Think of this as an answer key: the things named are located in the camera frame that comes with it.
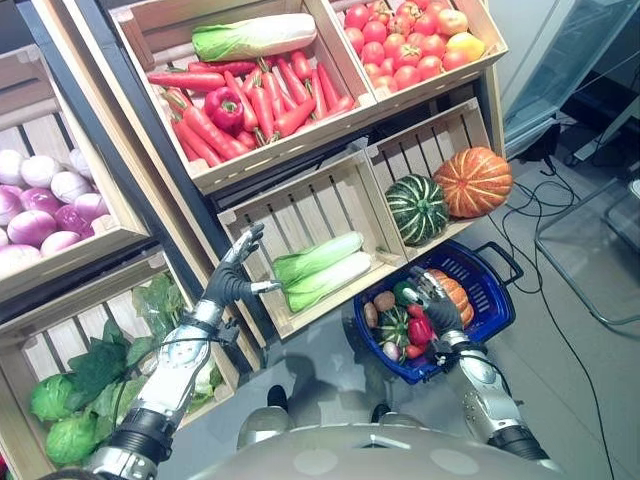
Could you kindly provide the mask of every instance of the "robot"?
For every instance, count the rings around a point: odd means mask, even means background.
[[[233,342],[237,328],[222,322],[225,306],[281,287],[250,283],[241,264],[258,249],[263,225],[254,225],[232,246],[201,300],[184,314],[158,355],[149,378],[123,422],[83,470],[45,479],[154,480],[171,455],[172,437],[189,405],[196,375],[209,358],[210,341]],[[371,424],[293,428],[284,392],[272,389],[269,406],[253,412],[238,438],[238,452],[193,480],[426,479],[553,480],[565,478],[525,424],[505,391],[486,348],[462,330],[458,310],[429,273],[414,267],[404,293],[426,310],[439,338],[436,358],[459,396],[476,441],[429,430],[416,419],[374,412]]]

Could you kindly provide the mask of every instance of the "potato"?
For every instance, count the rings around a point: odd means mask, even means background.
[[[373,299],[373,304],[379,312],[386,312],[391,310],[396,304],[396,297],[393,292],[387,290],[386,292],[379,293],[376,298]]]
[[[368,302],[364,304],[364,318],[369,328],[376,328],[378,326],[378,311],[373,303]]]

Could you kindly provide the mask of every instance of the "basket handle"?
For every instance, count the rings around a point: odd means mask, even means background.
[[[522,270],[522,267],[518,264],[518,262],[516,262],[516,259],[509,255],[509,253],[507,253],[507,251],[496,242],[487,242],[481,247],[476,248],[474,250],[474,253],[480,253],[482,250],[485,250],[487,248],[492,249],[494,252],[500,255],[504,259],[504,261],[509,264],[512,271],[515,272],[508,280],[503,280],[502,278],[500,278],[500,281],[504,286],[507,286],[524,276],[524,270]]]

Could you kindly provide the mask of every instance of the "orange squash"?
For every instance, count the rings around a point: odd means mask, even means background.
[[[433,179],[444,189],[449,213],[461,218],[479,217],[496,209],[507,200],[513,186],[511,166],[485,147],[456,153]]]
[[[447,292],[451,301],[456,304],[456,307],[460,312],[460,316],[462,317],[462,326],[467,328],[474,316],[473,307],[471,306],[471,303],[469,303],[467,292],[464,291],[462,285],[446,273],[433,268],[430,268],[428,272],[440,282],[440,285],[442,285],[444,291]]]

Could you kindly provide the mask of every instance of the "green striped squash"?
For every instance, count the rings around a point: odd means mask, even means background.
[[[407,175],[385,193],[402,241],[419,247],[447,226],[449,210],[442,187],[421,175]]]

